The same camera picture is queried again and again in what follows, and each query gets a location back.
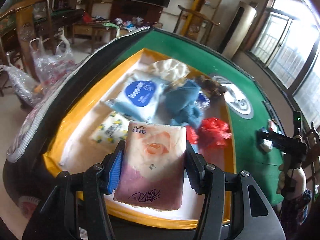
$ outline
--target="screw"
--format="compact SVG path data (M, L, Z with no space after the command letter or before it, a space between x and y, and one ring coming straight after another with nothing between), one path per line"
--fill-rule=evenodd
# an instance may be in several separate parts
M67 172L67 171L61 171L61 172L59 173L59 177L64 178L64 177L68 176L68 174L69 174L69 172Z
M213 170L216 168L216 166L214 166L214 165L211 164L211 163L208 163L206 166L207 166L207 169L208 169L208 170L211 170L211 171L213 171Z
M97 163L97 164L93 165L93 168L94 168L96 171L99 171L99 170L102 169L102 164Z
M244 176L244 177L249 177L250 173L247 172L247 171L241 171L241 175Z

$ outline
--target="pink tissue pack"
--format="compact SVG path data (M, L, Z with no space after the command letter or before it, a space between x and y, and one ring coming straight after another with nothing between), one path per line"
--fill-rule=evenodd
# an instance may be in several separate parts
M114 200L158 210L181 207L187 130L131 121Z

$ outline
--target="yellow wooden beam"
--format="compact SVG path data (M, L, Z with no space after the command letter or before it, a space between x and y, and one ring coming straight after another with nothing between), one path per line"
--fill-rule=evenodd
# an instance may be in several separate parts
M205 0L195 0L195 1L193 2L192 6L191 6L191 10L194 10L194 11L199 12L199 11L201 10L201 7L202 7L202 5L204 4L204 2L205 2ZM188 14L188 18L187 18L187 20L185 21L185 23L184 23L184 25L183 25L183 27L182 27L182 30L181 30L181 32L180 32L180 34L181 34L182 36L186 35L191 20L192 20L192 14L189 13L189 14Z

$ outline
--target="window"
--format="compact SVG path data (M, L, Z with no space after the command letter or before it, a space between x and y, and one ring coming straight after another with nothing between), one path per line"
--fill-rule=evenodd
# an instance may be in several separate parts
M304 125L320 130L320 35L311 11L299 0L268 0L248 40L247 53L286 94Z

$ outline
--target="green table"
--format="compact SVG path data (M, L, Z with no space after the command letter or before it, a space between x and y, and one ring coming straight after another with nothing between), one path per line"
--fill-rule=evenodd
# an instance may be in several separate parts
M216 73L224 76L244 92L252 104L253 118L243 119L230 111L236 145L237 172L241 170L249 171L271 205L280 203L283 197L276 194L276 188L279 176L278 166L283 163L281 152L273 148L270 153L263 154L256 147L255 131L262 126L266 127L267 120L271 117L262 102L265 98L255 82L233 65L207 52L200 46L159 31L151 31L138 40L114 62L113 67L143 48L173 57L205 74Z

